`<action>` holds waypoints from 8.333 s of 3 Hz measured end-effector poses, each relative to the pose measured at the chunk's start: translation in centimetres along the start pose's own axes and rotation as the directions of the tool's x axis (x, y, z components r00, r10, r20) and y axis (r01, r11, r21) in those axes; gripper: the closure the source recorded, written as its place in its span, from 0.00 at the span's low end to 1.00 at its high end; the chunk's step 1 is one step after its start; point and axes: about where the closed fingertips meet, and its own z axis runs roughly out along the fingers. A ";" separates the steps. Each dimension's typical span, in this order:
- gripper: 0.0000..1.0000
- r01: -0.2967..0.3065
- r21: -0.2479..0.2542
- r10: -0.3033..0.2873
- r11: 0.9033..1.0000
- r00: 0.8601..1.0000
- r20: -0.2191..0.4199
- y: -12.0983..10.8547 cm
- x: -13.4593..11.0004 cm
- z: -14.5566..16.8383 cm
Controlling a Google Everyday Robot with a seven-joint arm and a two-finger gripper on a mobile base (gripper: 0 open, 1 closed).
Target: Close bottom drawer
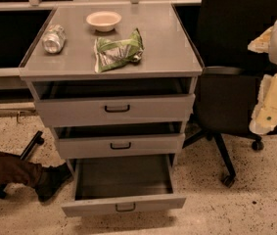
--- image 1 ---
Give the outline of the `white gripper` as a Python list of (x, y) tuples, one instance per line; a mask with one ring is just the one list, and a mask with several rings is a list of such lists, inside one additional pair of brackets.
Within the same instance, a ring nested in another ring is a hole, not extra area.
[[(248, 49), (255, 53), (268, 53), (271, 33), (272, 26), (252, 40)], [(258, 135), (277, 133), (277, 73), (263, 77), (249, 129)]]

